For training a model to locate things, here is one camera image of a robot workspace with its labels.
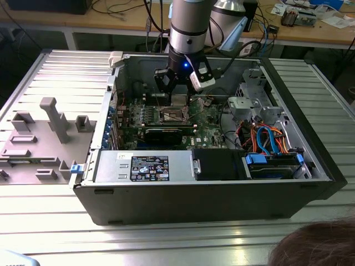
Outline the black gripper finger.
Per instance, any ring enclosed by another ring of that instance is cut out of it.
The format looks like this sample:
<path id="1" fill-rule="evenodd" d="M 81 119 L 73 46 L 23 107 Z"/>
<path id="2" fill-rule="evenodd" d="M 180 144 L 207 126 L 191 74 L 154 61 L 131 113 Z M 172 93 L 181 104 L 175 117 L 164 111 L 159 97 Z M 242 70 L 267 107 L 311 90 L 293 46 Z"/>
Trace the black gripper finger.
<path id="1" fill-rule="evenodd" d="M 170 68 L 155 69 L 154 80 L 156 82 L 158 90 L 168 96 L 168 103 L 170 104 L 172 92 L 178 82 L 177 74 Z"/>
<path id="2" fill-rule="evenodd" d="M 187 106 L 190 106 L 191 97 L 192 97 L 193 95 L 195 95 L 196 91 L 195 91 L 195 89 L 194 89 L 194 87 L 193 87 L 193 85 L 192 85 L 191 82 L 188 82 L 188 83 L 186 84 L 186 87 L 187 87 L 186 105 L 187 105 Z"/>

